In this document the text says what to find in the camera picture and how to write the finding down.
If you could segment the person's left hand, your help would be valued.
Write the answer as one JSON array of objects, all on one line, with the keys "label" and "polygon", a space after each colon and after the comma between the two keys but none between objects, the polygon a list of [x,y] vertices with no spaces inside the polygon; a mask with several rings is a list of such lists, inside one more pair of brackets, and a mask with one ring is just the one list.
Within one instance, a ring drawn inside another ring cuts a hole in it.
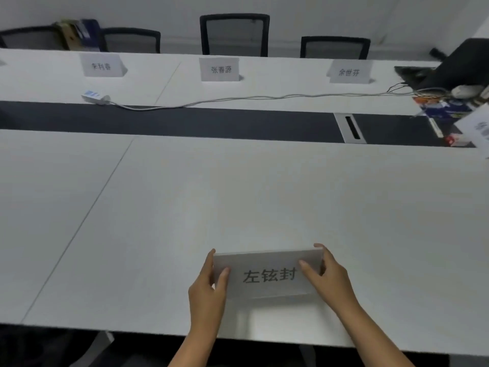
[{"label": "person's left hand", "polygon": [[227,291],[217,292],[215,290],[215,252],[215,249],[211,249],[207,254],[199,275],[188,290],[191,317],[190,329],[215,329],[219,332],[221,326]]}]

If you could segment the person's right hand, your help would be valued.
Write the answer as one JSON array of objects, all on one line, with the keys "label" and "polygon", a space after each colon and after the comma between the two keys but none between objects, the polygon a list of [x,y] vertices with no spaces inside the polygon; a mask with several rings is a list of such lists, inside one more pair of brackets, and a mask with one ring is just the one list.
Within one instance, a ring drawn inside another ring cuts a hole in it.
[{"label": "person's right hand", "polygon": [[321,243],[314,243],[322,251],[323,277],[321,289],[315,289],[322,300],[338,315],[357,310],[360,305],[353,291],[348,272]]}]

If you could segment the grey name card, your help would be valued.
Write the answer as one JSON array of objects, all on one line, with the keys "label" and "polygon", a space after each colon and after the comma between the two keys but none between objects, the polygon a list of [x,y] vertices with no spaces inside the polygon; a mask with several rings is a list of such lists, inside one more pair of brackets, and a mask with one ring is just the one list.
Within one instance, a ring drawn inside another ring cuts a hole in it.
[{"label": "grey name card", "polygon": [[83,75],[89,78],[122,78],[128,72],[117,53],[80,52]]},{"label": "grey name card", "polygon": [[332,84],[361,84],[371,82],[373,61],[370,60],[333,60],[327,72]]},{"label": "grey name card", "polygon": [[230,269],[228,300],[253,300],[309,295],[314,287],[304,277],[299,261],[304,260],[315,271],[322,265],[321,249],[249,253],[216,253],[213,258],[215,281]]},{"label": "grey name card", "polygon": [[241,80],[238,57],[199,58],[202,82],[239,82]]}]

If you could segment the person's right forearm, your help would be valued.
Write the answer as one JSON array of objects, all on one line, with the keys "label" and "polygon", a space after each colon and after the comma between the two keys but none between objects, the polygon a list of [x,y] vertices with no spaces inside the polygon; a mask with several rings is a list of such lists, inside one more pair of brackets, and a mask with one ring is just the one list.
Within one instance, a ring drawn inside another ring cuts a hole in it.
[{"label": "person's right forearm", "polygon": [[365,367],[415,367],[358,303],[341,305],[335,313]]}]

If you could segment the person's left forearm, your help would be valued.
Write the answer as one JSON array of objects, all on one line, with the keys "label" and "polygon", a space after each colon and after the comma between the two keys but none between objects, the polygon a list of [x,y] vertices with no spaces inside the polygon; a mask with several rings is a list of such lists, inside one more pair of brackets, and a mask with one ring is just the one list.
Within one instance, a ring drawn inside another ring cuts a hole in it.
[{"label": "person's left forearm", "polygon": [[168,367],[206,367],[217,335],[215,329],[192,328]]}]

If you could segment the grey table leg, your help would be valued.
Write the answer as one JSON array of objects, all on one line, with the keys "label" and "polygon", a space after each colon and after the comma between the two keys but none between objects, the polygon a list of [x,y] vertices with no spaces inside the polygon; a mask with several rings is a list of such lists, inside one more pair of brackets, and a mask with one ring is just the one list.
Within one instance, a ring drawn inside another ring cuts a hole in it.
[{"label": "grey table leg", "polygon": [[85,353],[74,361],[70,367],[90,367],[113,341],[113,333],[109,331],[98,332]]}]

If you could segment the white paper sheet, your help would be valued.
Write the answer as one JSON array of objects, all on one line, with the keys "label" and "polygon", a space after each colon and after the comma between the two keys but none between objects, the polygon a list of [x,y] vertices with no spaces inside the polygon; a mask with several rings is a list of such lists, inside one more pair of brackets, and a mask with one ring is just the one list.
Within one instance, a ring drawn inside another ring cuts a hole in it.
[{"label": "white paper sheet", "polygon": [[489,160],[489,104],[458,120],[454,126]]}]

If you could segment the white power strip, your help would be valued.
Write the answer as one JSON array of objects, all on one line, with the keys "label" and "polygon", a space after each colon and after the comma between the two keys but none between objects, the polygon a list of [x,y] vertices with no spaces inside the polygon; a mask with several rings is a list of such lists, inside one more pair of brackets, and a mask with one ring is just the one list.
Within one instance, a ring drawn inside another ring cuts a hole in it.
[{"label": "white power strip", "polygon": [[102,95],[98,92],[88,90],[81,95],[82,99],[90,104],[112,105],[111,98],[108,95]]}]

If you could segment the black mesh office chair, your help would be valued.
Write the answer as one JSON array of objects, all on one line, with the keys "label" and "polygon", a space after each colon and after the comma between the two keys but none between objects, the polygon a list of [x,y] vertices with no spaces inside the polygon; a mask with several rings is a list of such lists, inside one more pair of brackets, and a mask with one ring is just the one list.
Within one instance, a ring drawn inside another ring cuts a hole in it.
[{"label": "black mesh office chair", "polygon": [[68,51],[69,46],[56,24],[0,31],[0,48]]},{"label": "black mesh office chair", "polygon": [[303,36],[300,58],[366,60],[371,40],[345,36]]},{"label": "black mesh office chair", "polygon": [[98,40],[101,52],[160,54],[161,33],[154,30],[103,28],[98,32]]},{"label": "black mesh office chair", "polygon": [[199,17],[203,55],[268,57],[270,16],[259,13]]}]

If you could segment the white cloth bundle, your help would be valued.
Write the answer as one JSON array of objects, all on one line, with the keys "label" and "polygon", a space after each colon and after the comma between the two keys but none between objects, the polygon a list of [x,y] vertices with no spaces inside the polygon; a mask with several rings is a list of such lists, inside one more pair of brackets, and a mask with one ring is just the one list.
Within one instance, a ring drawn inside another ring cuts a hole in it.
[{"label": "white cloth bundle", "polygon": [[468,100],[477,97],[483,90],[481,85],[459,85],[450,92],[451,96],[459,100]]}]

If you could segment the black bag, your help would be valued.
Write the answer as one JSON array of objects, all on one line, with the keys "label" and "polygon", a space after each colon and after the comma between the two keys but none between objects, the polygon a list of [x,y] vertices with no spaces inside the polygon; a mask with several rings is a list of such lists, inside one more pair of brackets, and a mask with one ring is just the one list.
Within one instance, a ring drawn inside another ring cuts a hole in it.
[{"label": "black bag", "polygon": [[395,66],[395,73],[413,90],[451,91],[457,86],[489,85],[489,38],[468,38],[437,67]]}]

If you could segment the cardboard box with blue items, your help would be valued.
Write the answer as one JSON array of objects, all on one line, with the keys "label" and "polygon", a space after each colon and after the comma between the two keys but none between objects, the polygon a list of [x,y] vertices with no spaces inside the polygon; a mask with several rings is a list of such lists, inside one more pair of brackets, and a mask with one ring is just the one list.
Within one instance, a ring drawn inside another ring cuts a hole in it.
[{"label": "cardboard box with blue items", "polygon": [[61,31],[67,50],[100,52],[100,24],[96,19],[62,19],[53,24]]}]

